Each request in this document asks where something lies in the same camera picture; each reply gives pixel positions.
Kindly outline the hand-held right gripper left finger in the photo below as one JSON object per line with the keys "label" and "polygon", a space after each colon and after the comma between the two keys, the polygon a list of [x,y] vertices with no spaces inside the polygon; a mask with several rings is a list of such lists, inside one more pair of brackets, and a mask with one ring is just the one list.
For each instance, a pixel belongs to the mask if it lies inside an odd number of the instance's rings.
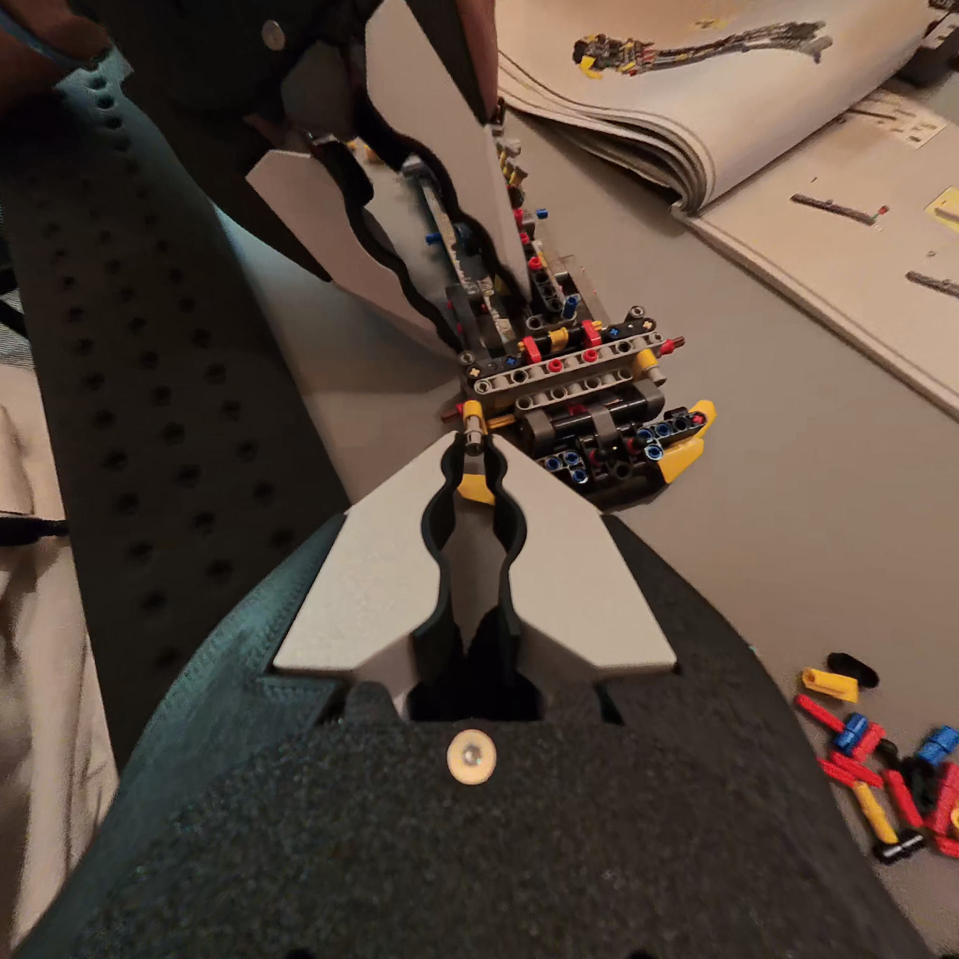
{"label": "hand-held right gripper left finger", "polygon": [[461,435],[449,433],[347,511],[275,668],[447,668],[461,657],[444,555]]}

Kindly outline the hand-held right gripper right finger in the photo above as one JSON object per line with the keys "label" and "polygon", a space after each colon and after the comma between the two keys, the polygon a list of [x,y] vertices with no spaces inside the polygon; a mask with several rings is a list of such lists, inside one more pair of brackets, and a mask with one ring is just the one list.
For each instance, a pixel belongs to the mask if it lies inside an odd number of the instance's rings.
{"label": "hand-held right gripper right finger", "polygon": [[622,678],[677,657],[603,515],[502,438],[485,451],[498,605],[526,678]]}

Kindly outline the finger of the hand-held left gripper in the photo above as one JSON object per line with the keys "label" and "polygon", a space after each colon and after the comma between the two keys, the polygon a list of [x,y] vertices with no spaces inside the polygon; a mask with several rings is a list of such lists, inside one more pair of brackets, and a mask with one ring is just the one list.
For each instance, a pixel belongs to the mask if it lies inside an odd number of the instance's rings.
{"label": "finger of the hand-held left gripper", "polygon": [[428,163],[450,213],[477,237],[489,270],[531,299],[519,230],[455,2],[381,2],[366,24],[366,91],[408,151]]}
{"label": "finger of the hand-held left gripper", "polygon": [[442,312],[418,292],[383,233],[372,229],[372,185],[348,150],[270,150],[246,175],[252,189],[347,294],[434,351],[460,340]]}

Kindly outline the lego car chassis model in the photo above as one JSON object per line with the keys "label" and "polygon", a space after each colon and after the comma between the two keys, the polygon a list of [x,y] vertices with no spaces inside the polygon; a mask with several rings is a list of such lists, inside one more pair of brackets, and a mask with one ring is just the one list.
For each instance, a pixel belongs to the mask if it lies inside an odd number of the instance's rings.
{"label": "lego car chassis model", "polygon": [[495,144],[529,305],[488,273],[425,161],[412,154],[399,169],[425,216],[427,252],[448,279],[439,310],[460,340],[462,400],[442,419],[462,422],[462,404],[479,401],[486,438],[509,440],[597,507],[655,497],[702,457],[716,417],[706,400],[667,405],[662,361],[685,340],[664,335],[639,305],[610,318],[586,270],[557,251],[548,210],[531,202],[519,143]]}

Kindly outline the lego instruction booklet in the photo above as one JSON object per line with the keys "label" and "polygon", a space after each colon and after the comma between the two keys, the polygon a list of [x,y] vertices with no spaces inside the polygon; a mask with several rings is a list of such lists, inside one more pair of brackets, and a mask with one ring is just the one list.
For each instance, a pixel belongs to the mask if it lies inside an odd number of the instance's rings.
{"label": "lego instruction booklet", "polygon": [[957,417],[957,121],[894,79],[929,2],[496,8],[509,106]]}

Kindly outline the scatter of small lego pins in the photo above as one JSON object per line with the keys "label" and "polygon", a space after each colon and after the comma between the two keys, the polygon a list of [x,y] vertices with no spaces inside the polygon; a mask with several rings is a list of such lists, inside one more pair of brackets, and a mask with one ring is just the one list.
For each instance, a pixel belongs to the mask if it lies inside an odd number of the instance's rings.
{"label": "scatter of small lego pins", "polygon": [[855,802],[884,866],[929,849],[958,859],[958,730],[934,726],[912,750],[900,748],[878,721],[862,713],[862,693],[880,677],[845,652],[797,676],[793,706],[826,734],[816,757],[825,777]]}

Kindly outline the blue wristband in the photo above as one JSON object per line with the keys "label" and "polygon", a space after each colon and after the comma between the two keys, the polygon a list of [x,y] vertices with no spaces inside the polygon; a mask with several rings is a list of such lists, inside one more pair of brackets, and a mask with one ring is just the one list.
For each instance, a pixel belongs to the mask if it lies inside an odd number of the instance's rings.
{"label": "blue wristband", "polygon": [[61,71],[70,73],[84,66],[83,60],[54,49],[47,41],[37,36],[34,31],[20,23],[4,7],[1,8],[1,31],[3,35],[18,42],[47,62],[54,64]]}

